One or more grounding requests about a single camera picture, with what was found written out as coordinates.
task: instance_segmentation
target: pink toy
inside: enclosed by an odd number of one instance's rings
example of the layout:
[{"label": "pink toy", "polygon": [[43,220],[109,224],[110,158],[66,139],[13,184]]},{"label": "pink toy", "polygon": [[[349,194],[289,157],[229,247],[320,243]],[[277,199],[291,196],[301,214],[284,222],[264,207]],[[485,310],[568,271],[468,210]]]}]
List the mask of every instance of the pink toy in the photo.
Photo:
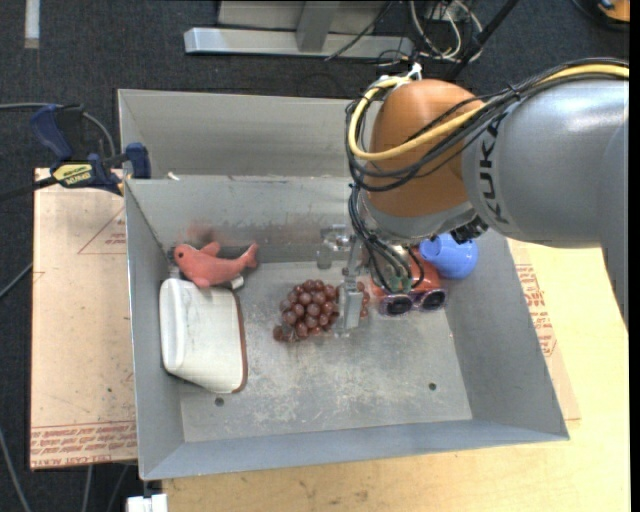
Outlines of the pink toy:
[{"label": "pink toy", "polygon": [[208,288],[226,283],[237,277],[245,267],[255,268],[258,244],[251,244],[249,249],[235,260],[218,258],[220,244],[211,242],[198,250],[187,244],[178,245],[173,257],[182,273],[198,288]]}]

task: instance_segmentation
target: red grapes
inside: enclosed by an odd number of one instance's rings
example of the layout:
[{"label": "red grapes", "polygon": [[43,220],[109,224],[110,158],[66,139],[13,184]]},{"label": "red grapes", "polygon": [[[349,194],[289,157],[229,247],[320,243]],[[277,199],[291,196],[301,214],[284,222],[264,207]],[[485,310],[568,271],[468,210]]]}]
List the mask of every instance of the red grapes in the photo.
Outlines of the red grapes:
[{"label": "red grapes", "polygon": [[[364,295],[361,318],[368,314],[369,294]],[[338,288],[321,279],[307,279],[294,286],[280,302],[282,324],[273,329],[274,339],[293,342],[331,332],[339,316],[338,299]]]}]

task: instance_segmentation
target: metal stand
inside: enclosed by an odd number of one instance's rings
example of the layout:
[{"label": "metal stand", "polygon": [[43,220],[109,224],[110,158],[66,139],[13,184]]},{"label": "metal stand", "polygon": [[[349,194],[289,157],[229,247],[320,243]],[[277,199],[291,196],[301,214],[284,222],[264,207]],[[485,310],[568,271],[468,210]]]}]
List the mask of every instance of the metal stand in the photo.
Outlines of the metal stand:
[{"label": "metal stand", "polygon": [[[304,2],[295,30],[263,30],[259,26],[255,29],[192,28],[184,34],[185,51],[188,54],[328,57],[346,48],[358,37],[356,34],[330,33],[334,21],[341,14],[340,4]],[[243,12],[247,16],[255,16],[257,10],[247,7]],[[413,43],[408,38],[397,36],[363,35],[340,56],[375,59],[390,49],[409,54],[413,50]]]},{"label": "metal stand", "polygon": [[472,41],[472,43],[465,50],[462,58],[445,74],[445,80],[454,80],[458,74],[465,68],[471,58],[478,53],[482,46],[487,42],[491,35],[496,31],[500,24],[504,21],[507,15],[511,12],[518,0],[508,0],[500,9],[498,14],[491,20],[491,22],[480,32]]}]

